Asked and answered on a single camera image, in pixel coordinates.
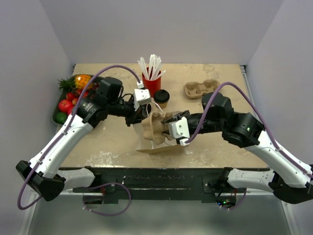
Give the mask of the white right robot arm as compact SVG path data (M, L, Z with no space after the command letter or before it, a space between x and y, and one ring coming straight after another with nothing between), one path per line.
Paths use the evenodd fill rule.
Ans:
M290 204L312 200L313 180L301 171L303 168L311 174L312 165L294 156L292 162L288 161L281 153L285 149L281 145L275 147L265 126L251 113L235 112L230 98L221 93L204 95L201 104L209 108L203 121L201 113L179 112L161 121L166 128L163 133L177 144L186 145L198 127L199 134L220 132L223 140L254 154L269 166L252 170L225 167L221 176L208 183L211 187L220 193L237 188L259 189Z

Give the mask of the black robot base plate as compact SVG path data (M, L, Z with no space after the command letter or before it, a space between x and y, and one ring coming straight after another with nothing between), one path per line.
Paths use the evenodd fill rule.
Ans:
M85 195L104 193L104 202L118 200L192 200L214 203L216 195L228 195L234 188L262 188L262 181L231 186L226 176L230 168L120 168L88 167L95 179L90 186L75 187Z

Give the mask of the brown pulp cup carrier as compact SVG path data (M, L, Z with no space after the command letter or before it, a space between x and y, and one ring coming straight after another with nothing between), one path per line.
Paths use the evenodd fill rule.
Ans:
M188 82L183 86L183 90L188 99L201 98L205 94L214 92L220 83L214 79L208 79L200 82Z

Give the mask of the black plastic cup lid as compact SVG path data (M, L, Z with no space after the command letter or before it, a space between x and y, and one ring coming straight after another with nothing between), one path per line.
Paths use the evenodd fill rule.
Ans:
M154 101L157 103L167 103L170 99L170 94L166 90L158 90L154 93Z

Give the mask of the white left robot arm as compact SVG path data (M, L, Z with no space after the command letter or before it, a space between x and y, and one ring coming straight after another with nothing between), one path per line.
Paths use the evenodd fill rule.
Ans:
M60 170L60 166L79 141L108 115L124 117L127 126L146 118L151 96L143 83L138 83L128 101L122 97L123 84L105 77L92 94L83 98L76 113L66 122L49 144L30 161L20 161L16 169L25 182L44 200L55 199L63 190L84 187L90 192L101 188L101 178L90 168Z

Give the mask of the brown paper takeout bag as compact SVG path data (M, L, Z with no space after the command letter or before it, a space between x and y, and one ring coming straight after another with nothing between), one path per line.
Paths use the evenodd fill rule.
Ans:
M173 150L177 143L167 133L169 125L164 121L172 118L177 112L166 112L154 101L150 107L149 113L144 112L146 118L141 123L133 125L137 135L135 150L147 154Z

